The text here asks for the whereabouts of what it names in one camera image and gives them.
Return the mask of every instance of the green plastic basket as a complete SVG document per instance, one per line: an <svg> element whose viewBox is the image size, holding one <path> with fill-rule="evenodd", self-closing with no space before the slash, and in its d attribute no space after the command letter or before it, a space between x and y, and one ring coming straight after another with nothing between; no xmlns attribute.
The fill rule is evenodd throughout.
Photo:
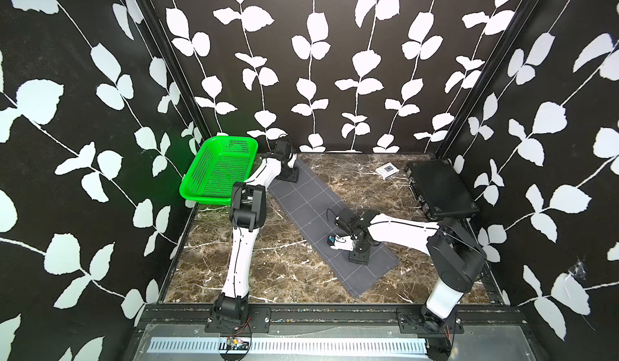
<svg viewBox="0 0 619 361"><path fill-rule="evenodd" d="M202 144L179 192L200 204L230 205L232 185L250 176L258 142L250 137L218 135Z"/></svg>

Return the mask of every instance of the grid pattern mat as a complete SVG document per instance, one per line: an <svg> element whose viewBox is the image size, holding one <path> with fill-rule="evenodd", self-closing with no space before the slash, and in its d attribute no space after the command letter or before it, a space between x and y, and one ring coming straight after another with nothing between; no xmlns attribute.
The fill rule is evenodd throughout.
<svg viewBox="0 0 619 361"><path fill-rule="evenodd" d="M383 243L371 247L367 266L348 261L349 252L332 249L327 243L328 236L337 233L335 216L346 204L318 178L301 160L298 182L275 180L269 191L275 196L288 218L297 226L303 237L309 241L327 264L337 279L353 298L369 290L376 280L395 267L399 260Z"/></svg>

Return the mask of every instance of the black wallpaper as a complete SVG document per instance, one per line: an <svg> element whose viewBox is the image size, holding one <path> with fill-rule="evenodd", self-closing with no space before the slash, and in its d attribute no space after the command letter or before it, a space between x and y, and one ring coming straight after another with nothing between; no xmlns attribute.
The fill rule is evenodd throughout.
<svg viewBox="0 0 619 361"><path fill-rule="evenodd" d="M617 2L542 0L447 153L553 360L619 357Z"/></svg>
<svg viewBox="0 0 619 361"><path fill-rule="evenodd" d="M131 1L0 0L2 361L116 360L188 220L201 136Z"/></svg>
<svg viewBox="0 0 619 361"><path fill-rule="evenodd" d="M213 135L314 152L434 151L519 1L152 0Z"/></svg>

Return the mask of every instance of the small white box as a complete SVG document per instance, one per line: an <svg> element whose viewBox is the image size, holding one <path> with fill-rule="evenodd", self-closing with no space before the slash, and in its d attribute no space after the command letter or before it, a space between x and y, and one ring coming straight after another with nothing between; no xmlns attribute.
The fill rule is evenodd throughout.
<svg viewBox="0 0 619 361"><path fill-rule="evenodd" d="M376 173L378 173L382 179L388 179L398 174L398 172L398 168L396 168L391 162L376 169Z"/></svg>

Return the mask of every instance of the brown marble surface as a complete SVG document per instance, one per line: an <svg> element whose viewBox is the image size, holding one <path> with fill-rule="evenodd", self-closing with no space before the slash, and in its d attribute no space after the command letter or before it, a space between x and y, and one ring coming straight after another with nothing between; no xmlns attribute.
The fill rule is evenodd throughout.
<svg viewBox="0 0 619 361"><path fill-rule="evenodd" d="M392 162L398 169L423 155L301 154L300 158L352 210L377 209L389 216L425 221L403 171L387 181L374 169ZM354 299L267 194L267 221L256 239L250 267L250 302L424 303L437 281L429 256L387 243L400 263L374 287ZM182 251L166 302L213 302L228 271L232 229L228 207L200 206ZM481 282L461 303L489 303Z"/></svg>

